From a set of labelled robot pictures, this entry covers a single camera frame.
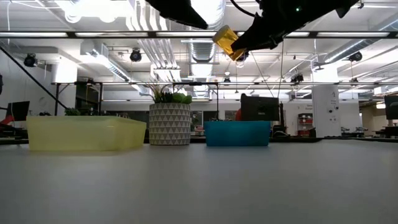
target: table surface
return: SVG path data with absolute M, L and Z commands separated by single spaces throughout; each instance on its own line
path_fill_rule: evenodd
M 0 223 L 398 223 L 398 144 L 0 146 Z

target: black monitor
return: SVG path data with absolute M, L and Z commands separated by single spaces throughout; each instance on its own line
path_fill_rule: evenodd
M 6 116 L 13 116 L 14 121 L 26 121 L 26 116 L 29 112 L 29 103 L 29 101 L 9 103 Z
M 279 121 L 279 99 L 241 96 L 242 121 Z
M 387 119 L 398 119 L 398 96 L 385 96 Z

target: yellow translucent bin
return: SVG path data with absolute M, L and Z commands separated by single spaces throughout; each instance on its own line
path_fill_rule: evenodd
M 141 147 L 146 123 L 115 116 L 28 116 L 31 151 L 120 151 Z

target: geometric patterned planter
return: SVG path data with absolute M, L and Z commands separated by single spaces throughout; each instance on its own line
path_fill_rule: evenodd
M 191 107 L 183 103 L 156 103 L 149 106 L 149 143 L 155 146 L 182 146 L 191 141 Z

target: blue plastic bin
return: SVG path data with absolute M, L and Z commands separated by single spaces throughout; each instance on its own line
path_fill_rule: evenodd
M 205 122 L 207 146 L 268 146 L 269 121 Z

